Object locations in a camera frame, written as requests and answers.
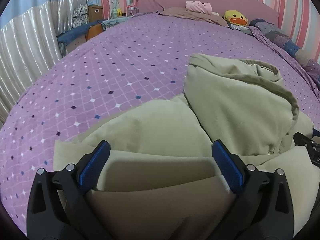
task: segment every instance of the pink folded cloth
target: pink folded cloth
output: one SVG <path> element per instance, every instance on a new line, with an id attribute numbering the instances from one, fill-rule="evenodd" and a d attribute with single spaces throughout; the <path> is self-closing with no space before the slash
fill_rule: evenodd
<path id="1" fill-rule="evenodd" d="M 211 4 L 200 1 L 186 1 L 186 10 L 212 15 Z"/>

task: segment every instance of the bed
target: bed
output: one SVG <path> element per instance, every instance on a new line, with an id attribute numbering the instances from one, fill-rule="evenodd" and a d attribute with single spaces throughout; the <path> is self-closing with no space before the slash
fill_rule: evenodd
<path id="1" fill-rule="evenodd" d="M 249 0 L 253 1 L 254 8 L 265 8 Z M 277 14 L 265 9 L 263 17 L 275 20 Z M 256 59 L 276 66 L 301 111 L 320 128 L 320 103 L 310 87 L 254 37 L 208 22 L 160 16 L 154 12 L 157 8 L 142 6 L 142 10 L 148 14 L 110 28 L 68 54 L 29 87 L 11 110 L 0 131 L 1 201 L 23 232 L 33 178 L 40 167 L 52 171 L 55 140 L 72 140 L 109 115 L 182 93 L 193 53 Z M 250 17 L 259 18 L 261 11 L 256 12 L 250 12 Z"/>

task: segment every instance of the patterned bedspread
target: patterned bedspread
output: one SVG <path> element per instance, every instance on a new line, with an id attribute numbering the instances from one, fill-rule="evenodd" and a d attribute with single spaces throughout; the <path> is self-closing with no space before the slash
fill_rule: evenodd
<path id="1" fill-rule="evenodd" d="M 33 178 L 40 167 L 52 171 L 54 141 L 71 140 L 102 118 L 183 92 L 195 52 L 278 67 L 300 109 L 320 128 L 320 103 L 310 87 L 254 37 L 208 22 L 156 14 L 132 18 L 63 58 L 27 89 L 1 129 L 1 201 L 23 232 Z"/>

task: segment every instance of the yellow duck plush toy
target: yellow duck plush toy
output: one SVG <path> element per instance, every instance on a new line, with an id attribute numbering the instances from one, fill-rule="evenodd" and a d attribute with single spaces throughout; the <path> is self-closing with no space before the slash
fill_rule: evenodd
<path id="1" fill-rule="evenodd" d="M 248 25 L 248 19 L 241 12 L 238 12 L 236 10 L 226 11 L 223 15 L 223 19 L 238 26 Z"/>

